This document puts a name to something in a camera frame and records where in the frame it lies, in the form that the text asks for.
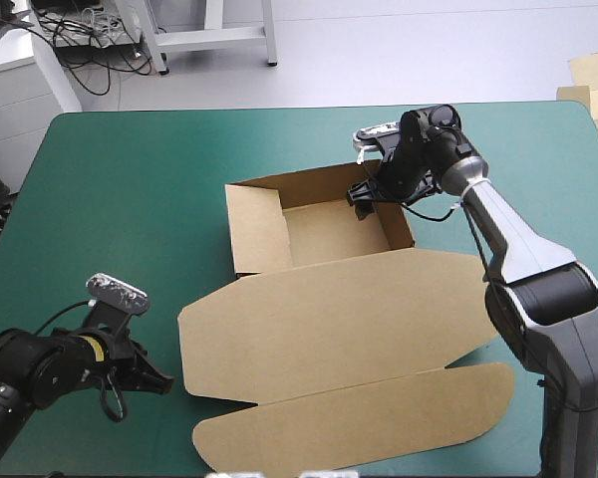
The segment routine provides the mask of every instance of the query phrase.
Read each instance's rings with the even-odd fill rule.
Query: gray floor
[[[153,0],[167,30],[203,21],[203,1]],[[114,74],[77,89],[87,111],[552,100],[567,61],[598,52],[598,1],[274,0],[279,66],[264,48],[171,54],[170,74]],[[260,22],[226,0],[227,25]],[[89,85],[104,72],[88,71]]]

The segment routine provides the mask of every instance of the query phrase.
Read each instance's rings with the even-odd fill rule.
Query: wire bundle
[[[136,46],[136,51],[146,59],[139,66],[135,66],[133,64],[134,59],[125,54],[124,46],[117,43],[121,35],[126,33],[129,37],[131,36],[118,16],[111,15],[103,9],[88,7],[80,10],[75,3],[74,6],[76,12],[80,14],[80,21],[67,18],[70,13],[69,9],[66,9],[62,15],[49,10],[36,10],[40,27],[44,32],[50,34],[51,39],[44,38],[41,35],[38,36],[51,46],[61,65],[71,73],[84,90],[95,96],[106,95],[111,90],[111,71],[135,73],[140,76],[148,76],[151,73],[150,57],[140,47]],[[82,58],[76,58],[75,56],[70,58],[69,55],[60,51],[61,46],[83,46],[75,37],[83,37],[87,41],[89,49],[87,52],[83,52],[85,55]],[[60,40],[64,42],[64,45],[58,44]],[[121,68],[113,66],[106,54],[102,61],[98,60],[96,58],[97,52],[105,50],[115,50],[125,66]],[[103,91],[96,92],[90,89],[76,75],[76,70],[88,65],[106,68],[107,86]]]

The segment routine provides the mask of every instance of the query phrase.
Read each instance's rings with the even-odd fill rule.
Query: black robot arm
[[[459,197],[485,268],[489,317],[522,365],[544,375],[540,476],[596,478],[598,282],[591,272],[569,249],[536,234],[495,190],[453,107],[360,129],[354,146],[383,155],[379,169],[348,191],[360,219],[375,202],[406,207],[441,191]],[[488,264],[476,227],[492,252]]]
[[[78,329],[55,329],[49,337],[18,329],[0,334],[0,459],[35,410],[67,393],[97,388],[107,417],[122,421],[124,391],[169,392],[172,377],[130,338],[129,320],[149,308],[147,295],[106,274],[87,287],[94,300]]]

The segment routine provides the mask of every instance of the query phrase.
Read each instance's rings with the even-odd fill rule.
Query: yellow label
[[[89,343],[93,349],[93,354],[96,356],[96,361],[104,361],[104,349],[98,341],[89,336],[80,336],[80,339],[83,339]]]

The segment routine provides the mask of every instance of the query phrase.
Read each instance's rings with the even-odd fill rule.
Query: green table
[[[47,133],[0,239],[0,331],[34,329],[86,297],[104,271],[146,290],[152,307],[132,322],[154,362],[176,376],[166,396],[128,393],[113,424],[84,391],[38,412],[0,473],[198,475],[190,442],[199,420],[241,405],[188,395],[176,317],[233,280],[223,184],[355,159],[351,134],[410,107],[65,115]],[[468,136],[491,179],[535,229],[578,255],[598,278],[598,132],[579,105],[461,105]],[[451,198],[420,209],[443,213]],[[461,214],[412,219],[418,247],[475,254]],[[64,319],[76,326],[82,315]],[[503,420],[483,437],[361,466],[366,474],[531,475],[538,470],[538,376],[501,340],[463,362],[502,360],[516,370]]]

